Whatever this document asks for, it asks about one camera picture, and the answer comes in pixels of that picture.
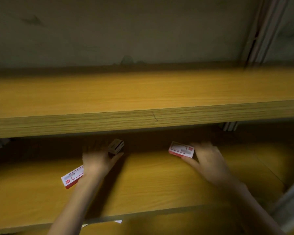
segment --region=shelf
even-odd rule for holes
[[[74,190],[66,190],[60,178],[82,165],[82,144],[98,137],[123,139],[126,155],[102,184],[86,223],[191,211],[209,205],[227,207],[213,186],[180,158],[168,154],[172,140],[213,140],[231,171],[261,203],[276,201],[285,189],[244,144],[214,127],[23,138],[0,149],[0,233],[50,226]]]
[[[294,69],[150,69],[0,75],[0,138],[294,116]]]
[[[231,234],[239,235],[239,223],[235,221],[234,211],[229,208],[201,208],[194,212],[168,215],[144,216],[123,220],[122,224],[104,222],[90,224],[82,228],[80,235],[107,234]],[[16,235],[47,235],[48,229],[32,230]]]

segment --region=box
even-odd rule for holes
[[[178,143],[178,142],[172,142],[171,146],[169,148],[169,153],[176,155],[178,157],[193,157],[194,154],[194,148],[192,146]]]
[[[114,139],[108,146],[108,151],[112,154],[117,154],[124,146],[124,142],[120,139]]]
[[[75,185],[78,180],[84,175],[84,166],[80,166],[65,176],[61,177],[61,180],[66,189],[69,189],[73,185]]]

